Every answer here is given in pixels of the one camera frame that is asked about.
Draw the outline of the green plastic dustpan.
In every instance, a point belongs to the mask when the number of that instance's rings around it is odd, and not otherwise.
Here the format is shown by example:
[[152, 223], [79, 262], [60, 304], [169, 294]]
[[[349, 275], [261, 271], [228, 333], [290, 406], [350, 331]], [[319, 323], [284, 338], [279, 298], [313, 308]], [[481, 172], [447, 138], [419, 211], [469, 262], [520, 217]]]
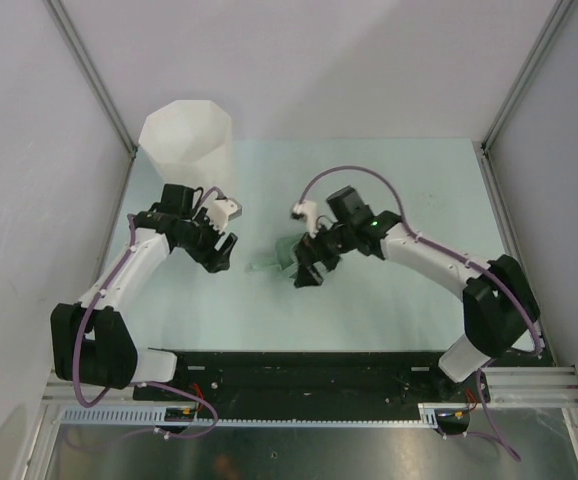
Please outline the green plastic dustpan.
[[248, 270], [250, 272], [275, 270], [286, 276], [295, 274], [297, 260], [294, 248], [301, 237], [301, 234], [281, 237], [275, 242], [273, 252], [252, 260], [248, 264]]

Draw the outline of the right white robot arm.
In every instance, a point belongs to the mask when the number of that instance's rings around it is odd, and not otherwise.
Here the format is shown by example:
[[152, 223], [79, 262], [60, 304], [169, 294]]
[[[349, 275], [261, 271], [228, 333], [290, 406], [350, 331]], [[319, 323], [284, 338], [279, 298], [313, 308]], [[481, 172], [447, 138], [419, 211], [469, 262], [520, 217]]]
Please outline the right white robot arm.
[[344, 187], [327, 199], [335, 220], [318, 223], [315, 202], [294, 204], [291, 215], [306, 224], [293, 248], [297, 262], [294, 285], [319, 286], [342, 255], [357, 251], [408, 267], [452, 293], [463, 305], [464, 332], [438, 360], [430, 376], [432, 393], [453, 401], [466, 379], [513, 347], [540, 317], [534, 293], [518, 261], [506, 254], [485, 260], [451, 251], [410, 233], [404, 219], [391, 211], [373, 213], [357, 190]]

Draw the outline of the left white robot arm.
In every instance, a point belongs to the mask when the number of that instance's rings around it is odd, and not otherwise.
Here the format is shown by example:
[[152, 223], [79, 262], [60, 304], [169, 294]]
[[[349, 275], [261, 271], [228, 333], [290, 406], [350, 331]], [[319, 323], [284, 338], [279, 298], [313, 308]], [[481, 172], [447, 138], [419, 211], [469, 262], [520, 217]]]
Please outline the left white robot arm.
[[54, 371], [75, 385], [123, 389], [155, 382], [166, 398], [183, 397], [189, 374], [169, 351], [135, 345], [125, 316], [156, 269], [181, 249], [209, 273], [226, 271], [237, 237], [226, 230], [242, 212], [233, 198], [209, 199], [200, 187], [167, 184], [159, 201], [129, 216], [129, 238], [102, 276], [50, 316]]

